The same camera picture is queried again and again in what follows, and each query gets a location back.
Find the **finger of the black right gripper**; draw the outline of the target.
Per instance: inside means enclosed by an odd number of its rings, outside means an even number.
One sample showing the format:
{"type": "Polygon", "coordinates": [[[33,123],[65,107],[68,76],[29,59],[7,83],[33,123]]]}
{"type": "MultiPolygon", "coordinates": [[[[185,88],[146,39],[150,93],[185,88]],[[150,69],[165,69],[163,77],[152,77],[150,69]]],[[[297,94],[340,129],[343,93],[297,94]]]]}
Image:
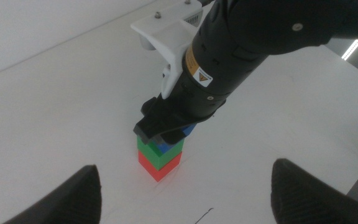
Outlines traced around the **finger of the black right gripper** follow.
{"type": "Polygon", "coordinates": [[[174,145],[184,139],[186,134],[181,129],[175,129],[160,135],[162,141],[169,145],[174,145]]]}
{"type": "Polygon", "coordinates": [[[139,124],[135,125],[134,128],[134,132],[136,135],[138,135],[138,137],[140,137],[144,144],[148,144],[150,142],[156,142],[157,144],[160,144],[161,136],[157,131],[158,129],[156,127],[141,126],[139,124]]]}

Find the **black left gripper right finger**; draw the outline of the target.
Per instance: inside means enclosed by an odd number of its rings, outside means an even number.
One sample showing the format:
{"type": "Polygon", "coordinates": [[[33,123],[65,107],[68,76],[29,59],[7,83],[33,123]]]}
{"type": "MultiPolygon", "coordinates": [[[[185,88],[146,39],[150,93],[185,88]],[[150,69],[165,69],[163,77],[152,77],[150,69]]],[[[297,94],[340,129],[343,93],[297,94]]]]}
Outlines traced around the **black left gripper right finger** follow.
{"type": "Polygon", "coordinates": [[[358,201],[288,159],[272,167],[270,203],[277,223],[358,224],[358,201]]]}

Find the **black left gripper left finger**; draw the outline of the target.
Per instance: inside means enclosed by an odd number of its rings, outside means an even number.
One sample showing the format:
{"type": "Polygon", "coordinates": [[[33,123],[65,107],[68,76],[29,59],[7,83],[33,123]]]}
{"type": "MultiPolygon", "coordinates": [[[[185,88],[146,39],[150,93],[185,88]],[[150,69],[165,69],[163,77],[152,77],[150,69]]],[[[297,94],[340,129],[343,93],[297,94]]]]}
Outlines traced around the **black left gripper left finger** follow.
{"type": "Polygon", "coordinates": [[[96,165],[87,165],[7,223],[94,223],[101,220],[102,196],[96,165]]]}

